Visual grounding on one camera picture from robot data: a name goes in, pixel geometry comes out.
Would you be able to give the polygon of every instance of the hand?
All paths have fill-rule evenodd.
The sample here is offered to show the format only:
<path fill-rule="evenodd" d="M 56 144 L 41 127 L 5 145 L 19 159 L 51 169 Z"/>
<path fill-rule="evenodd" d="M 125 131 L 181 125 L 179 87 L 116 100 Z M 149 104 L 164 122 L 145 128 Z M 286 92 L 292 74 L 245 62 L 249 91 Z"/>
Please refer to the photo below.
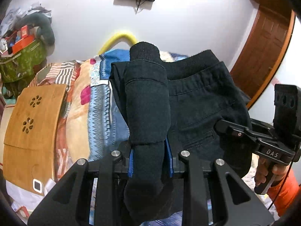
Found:
<path fill-rule="evenodd" d="M 268 174 L 268 166 L 269 162 L 265 158 L 259 158 L 258 160 L 258 167 L 255 174 L 255 184 L 256 186 L 260 185 L 260 183 L 265 183 L 266 176 Z M 279 164 L 275 164 L 273 166 L 272 172 L 278 176 L 276 176 L 275 181 L 273 182 L 272 186 L 276 186 L 287 174 L 289 166 L 282 166 Z"/>

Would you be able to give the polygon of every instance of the brown door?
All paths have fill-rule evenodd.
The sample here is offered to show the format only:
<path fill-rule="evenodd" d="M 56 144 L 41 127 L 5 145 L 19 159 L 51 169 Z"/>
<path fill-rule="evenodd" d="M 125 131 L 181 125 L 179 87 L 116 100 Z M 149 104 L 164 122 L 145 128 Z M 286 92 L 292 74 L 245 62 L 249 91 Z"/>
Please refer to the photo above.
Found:
<path fill-rule="evenodd" d="M 235 84 L 250 98 L 259 90 L 275 64 L 288 27 L 288 19 L 259 7 L 246 44 L 231 70 Z"/>

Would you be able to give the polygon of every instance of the flower-shaped cutout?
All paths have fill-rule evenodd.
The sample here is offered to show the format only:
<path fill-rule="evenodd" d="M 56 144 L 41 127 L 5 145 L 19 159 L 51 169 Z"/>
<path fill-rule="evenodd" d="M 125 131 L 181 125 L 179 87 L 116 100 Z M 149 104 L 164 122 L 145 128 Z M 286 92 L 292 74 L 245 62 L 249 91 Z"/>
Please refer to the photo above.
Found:
<path fill-rule="evenodd" d="M 35 98 L 32 99 L 30 106 L 32 106 L 34 108 L 36 105 L 39 105 L 41 103 L 41 99 L 42 99 L 42 97 L 37 95 Z"/>
<path fill-rule="evenodd" d="M 33 119 L 30 119 L 29 117 L 27 118 L 27 121 L 23 122 L 23 129 L 22 132 L 25 131 L 25 133 L 29 133 L 29 130 L 33 128 Z"/>

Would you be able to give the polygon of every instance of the metal bolt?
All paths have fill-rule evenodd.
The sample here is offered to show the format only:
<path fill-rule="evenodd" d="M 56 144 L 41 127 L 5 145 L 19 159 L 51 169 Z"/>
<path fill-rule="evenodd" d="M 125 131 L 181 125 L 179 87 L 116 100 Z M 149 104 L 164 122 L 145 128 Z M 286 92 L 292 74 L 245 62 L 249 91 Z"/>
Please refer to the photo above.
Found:
<path fill-rule="evenodd" d="M 119 150 L 113 150 L 112 153 L 111 153 L 112 156 L 120 156 L 120 151 Z"/>
<path fill-rule="evenodd" d="M 86 160 L 83 159 L 83 158 L 77 160 L 77 164 L 80 165 L 80 166 L 82 166 L 82 165 L 85 164 L 85 163 L 86 163 Z"/>
<path fill-rule="evenodd" d="M 225 164 L 225 161 L 223 159 L 217 159 L 216 161 L 216 164 L 218 164 L 219 166 L 222 166 Z"/>
<path fill-rule="evenodd" d="M 181 151 L 181 155 L 184 157 L 188 157 L 190 155 L 190 153 L 187 150 L 183 150 L 183 151 Z"/>

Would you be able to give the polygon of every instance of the yellow curved tube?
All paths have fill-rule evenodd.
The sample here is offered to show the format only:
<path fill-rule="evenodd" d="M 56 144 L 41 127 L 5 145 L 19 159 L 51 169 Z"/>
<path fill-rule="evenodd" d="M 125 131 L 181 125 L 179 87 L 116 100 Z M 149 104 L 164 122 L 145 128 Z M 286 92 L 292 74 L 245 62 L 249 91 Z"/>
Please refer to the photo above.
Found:
<path fill-rule="evenodd" d="M 98 54 L 103 54 L 106 51 L 109 51 L 112 47 L 112 45 L 119 39 L 121 38 L 126 38 L 127 40 L 129 40 L 129 42 L 131 43 L 130 46 L 135 45 L 136 43 L 138 43 L 138 40 L 136 39 L 136 37 L 127 31 L 121 31 L 121 32 L 117 32 L 114 36 L 112 36 L 104 45 L 103 47 L 98 51 Z"/>

